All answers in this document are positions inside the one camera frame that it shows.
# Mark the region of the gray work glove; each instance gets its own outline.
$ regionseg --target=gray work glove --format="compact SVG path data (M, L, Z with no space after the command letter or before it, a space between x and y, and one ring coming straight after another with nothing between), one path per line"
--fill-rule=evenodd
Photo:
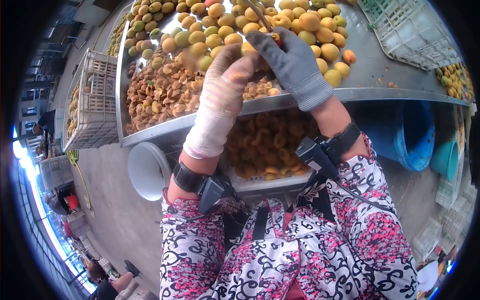
M297 101L300 110L310 111L333 94L333 87L318 69L310 46L289 30L276 26L282 49L275 41L259 31L250 31L247 41L272 68L278 81Z

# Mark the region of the crate label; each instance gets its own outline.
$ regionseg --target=crate label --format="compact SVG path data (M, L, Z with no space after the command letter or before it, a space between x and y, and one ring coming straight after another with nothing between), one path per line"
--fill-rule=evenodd
M430 53L428 55L426 55L426 57L428 57L429 59L433 60L433 61L438 61L438 60L442 60L443 59L443 54L438 52L438 51L435 51L434 53Z
M105 76L105 95L115 96L115 77Z

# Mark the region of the stainless steel table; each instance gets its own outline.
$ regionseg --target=stainless steel table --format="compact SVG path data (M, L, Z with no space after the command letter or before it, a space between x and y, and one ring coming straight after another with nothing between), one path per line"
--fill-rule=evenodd
M344 49L351 49L357 56L357 62L351 66L350 77L343 80L340 87L335 89L334 92L342 102L410 99L469 105L464 100L446 96L445 88L438 82L434 71L427 72L388 58L382 51L374 32L368 28L368 20L358 5L337 4L342 10L341 15L348 23L346 27L348 39ZM224 1L224 5L226 11L229 12L231 4L228 1ZM329 63L329 69L333 67L334 63ZM124 61L122 63L122 59L119 57L117 70L125 70L125 65L128 65L128 62ZM125 82L124 78L120 80L123 76L126 77L126 74L117 74L117 121L119 122L118 129L121 147L149 140L169 144L172 147L170 150L174 150L176 146L181 147L180 141L193 125L195 114L174 119L125 136L123 128L126 123L124 122L130 118L125 106L126 86L125 84L120 84L120 82ZM389 82L396 84L398 88L388 88ZM243 103L243 109L240 114L247 115L294 106L296 106L295 100L289 94L283 94L246 101Z

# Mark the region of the blue barrel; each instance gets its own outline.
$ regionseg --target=blue barrel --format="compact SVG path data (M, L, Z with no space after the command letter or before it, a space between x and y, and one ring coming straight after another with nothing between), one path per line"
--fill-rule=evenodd
M374 150L411 171L430 163L435 144L435 123L428 101L375 102L355 119L372 140Z

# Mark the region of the black wristband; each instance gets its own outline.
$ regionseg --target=black wristband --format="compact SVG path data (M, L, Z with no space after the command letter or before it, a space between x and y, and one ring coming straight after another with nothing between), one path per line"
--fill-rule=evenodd
M355 125L355 123L350 123L343 133L338 133L334 135L333 138L324 136L320 145L327 153L330 160L334 164L338 164L341 161L342 155L350 150L360 134L361 131L357 125Z
M177 164L173 169L173 181L179 188L186 192L199 194L209 177L210 175L191 171L182 162Z

